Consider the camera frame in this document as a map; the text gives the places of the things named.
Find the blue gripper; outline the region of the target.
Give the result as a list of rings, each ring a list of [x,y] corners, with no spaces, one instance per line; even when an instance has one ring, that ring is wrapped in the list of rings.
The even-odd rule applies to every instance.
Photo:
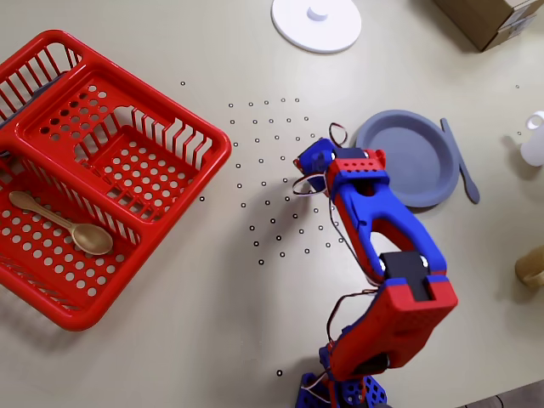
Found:
[[[328,179],[329,167],[335,156],[335,145],[330,139],[321,138],[293,160],[295,167],[306,178],[299,187],[302,194],[327,194],[332,187]]]

